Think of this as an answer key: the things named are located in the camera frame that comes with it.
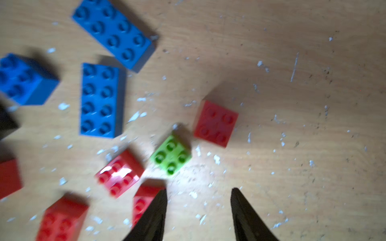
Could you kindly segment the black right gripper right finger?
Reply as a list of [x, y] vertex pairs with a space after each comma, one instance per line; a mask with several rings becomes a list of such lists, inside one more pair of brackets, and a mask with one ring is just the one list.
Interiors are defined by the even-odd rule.
[[232, 189], [230, 202], [237, 241], [278, 241], [238, 188]]

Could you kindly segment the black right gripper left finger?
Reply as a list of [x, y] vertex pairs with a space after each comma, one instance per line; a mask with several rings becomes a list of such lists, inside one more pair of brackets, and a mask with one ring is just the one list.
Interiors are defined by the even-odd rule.
[[124, 240], [163, 241], [166, 209], [167, 192], [161, 190]]

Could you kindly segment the green square brick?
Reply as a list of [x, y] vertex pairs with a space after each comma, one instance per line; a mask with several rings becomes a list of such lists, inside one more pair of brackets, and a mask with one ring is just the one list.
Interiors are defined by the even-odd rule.
[[191, 150], [181, 139], [171, 133], [154, 151], [150, 160], [168, 176], [175, 175], [192, 158]]

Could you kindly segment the small red base brick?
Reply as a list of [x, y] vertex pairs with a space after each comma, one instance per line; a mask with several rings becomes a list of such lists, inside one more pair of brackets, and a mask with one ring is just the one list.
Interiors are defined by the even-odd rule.
[[194, 121], [193, 135], [226, 148], [238, 116], [237, 112], [209, 100], [202, 100]]

